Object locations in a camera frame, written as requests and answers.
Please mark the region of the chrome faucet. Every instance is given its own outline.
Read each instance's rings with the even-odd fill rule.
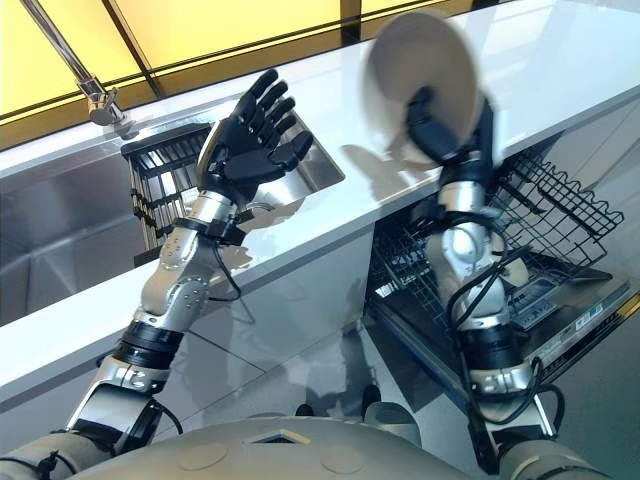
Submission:
[[[118,89],[113,88],[107,92],[98,78],[89,73],[38,0],[20,1],[75,75],[78,88],[89,102],[89,119],[97,125],[112,125],[122,138],[135,136],[131,130],[133,123],[128,121],[126,114],[116,104]]]

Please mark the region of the wire dish rack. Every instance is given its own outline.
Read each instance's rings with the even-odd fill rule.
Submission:
[[[147,252],[157,250],[173,221],[185,216],[183,194],[196,185],[196,160],[210,130],[206,123],[184,125],[122,147]],[[144,263],[138,257],[136,264]]]
[[[530,247],[521,257],[528,282],[519,287],[505,282],[512,319],[524,330],[558,308],[549,297],[561,284],[581,275],[608,278],[589,267],[606,255],[601,240],[624,219],[606,201],[597,200],[593,192],[583,191],[579,182],[545,162],[547,148],[532,147],[508,159],[489,196],[489,206],[500,212],[495,224],[508,250]],[[376,225],[368,291],[379,297],[408,292],[432,327],[449,331],[425,255],[429,230],[410,226],[409,209]]]

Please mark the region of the white countertop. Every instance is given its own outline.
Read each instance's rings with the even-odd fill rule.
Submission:
[[[485,90],[499,108],[498,148],[516,153],[640,94],[640,2],[521,0],[457,16],[476,53]],[[370,43],[278,68],[296,111],[345,175],[307,197],[288,220],[252,231],[241,285],[370,225],[435,190],[437,170],[371,153],[359,105]],[[244,91],[249,75],[136,108],[159,117]],[[102,129],[85,124],[0,153],[0,176],[50,161]],[[126,327],[152,262],[0,328],[0,389],[8,398],[33,385],[30,374]]]

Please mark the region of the kitchen sink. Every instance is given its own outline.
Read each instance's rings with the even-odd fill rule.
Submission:
[[[237,98],[156,121],[133,141],[188,123],[213,123]],[[120,154],[125,143],[101,139],[0,178],[0,325],[133,269],[134,257],[147,250],[132,213],[129,165]],[[259,228],[288,216],[291,205],[343,179],[314,143],[294,172],[260,187],[247,206],[247,225]]]

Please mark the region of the dishwasher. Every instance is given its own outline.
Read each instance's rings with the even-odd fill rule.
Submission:
[[[638,283],[600,268],[602,239],[624,220],[592,191],[545,161],[552,138],[508,158],[489,191],[489,206],[508,245],[527,246],[501,278],[511,321],[526,358],[539,357],[551,382],[629,318],[640,305]],[[437,281],[425,254],[429,223],[413,221],[437,194],[376,223],[366,311],[414,357],[463,411],[459,377]]]

